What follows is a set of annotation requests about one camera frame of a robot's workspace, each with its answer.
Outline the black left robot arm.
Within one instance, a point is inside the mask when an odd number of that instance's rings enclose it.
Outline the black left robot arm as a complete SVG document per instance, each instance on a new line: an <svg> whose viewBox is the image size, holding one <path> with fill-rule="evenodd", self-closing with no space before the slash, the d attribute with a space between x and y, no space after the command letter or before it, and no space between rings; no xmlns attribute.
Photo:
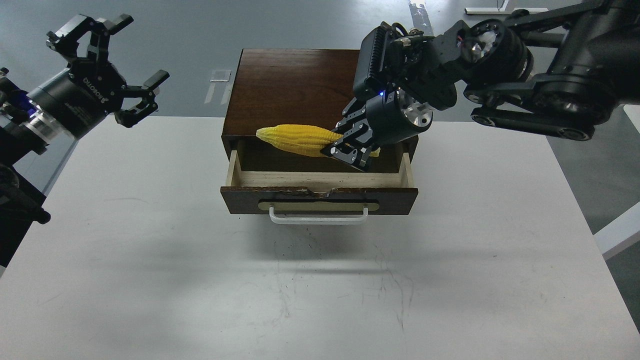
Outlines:
<svg viewBox="0 0 640 360"><path fill-rule="evenodd" d="M51 214L42 206L44 191L16 170L30 153L42 155L55 137L82 139L110 114L132 128L158 109L159 86L169 78L158 70L142 85L130 85L109 60L109 44L134 21L130 14L108 20L77 14L46 46L66 61L66 68L25 91L1 69L1 266L7 268L32 223L46 224Z"/></svg>

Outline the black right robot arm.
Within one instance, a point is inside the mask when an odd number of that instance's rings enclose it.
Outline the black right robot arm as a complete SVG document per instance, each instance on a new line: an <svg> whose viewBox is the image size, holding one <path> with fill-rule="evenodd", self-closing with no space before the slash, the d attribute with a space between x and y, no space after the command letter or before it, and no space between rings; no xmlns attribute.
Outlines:
<svg viewBox="0 0 640 360"><path fill-rule="evenodd" d="M637 105L637 0L584 0L504 20L460 20L438 36L382 22L361 43L354 98L321 153L359 171L373 152L427 131L457 104L476 123L589 141L620 105Z"/></svg>

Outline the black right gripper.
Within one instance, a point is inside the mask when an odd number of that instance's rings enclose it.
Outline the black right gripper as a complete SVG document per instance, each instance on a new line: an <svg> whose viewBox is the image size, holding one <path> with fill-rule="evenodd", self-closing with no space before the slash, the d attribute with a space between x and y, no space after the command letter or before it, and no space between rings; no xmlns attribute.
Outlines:
<svg viewBox="0 0 640 360"><path fill-rule="evenodd" d="M429 129L434 107L421 103L402 89L379 92L368 100L352 98L336 123L340 137L320 150L356 170L370 169L381 146L393 145Z"/></svg>

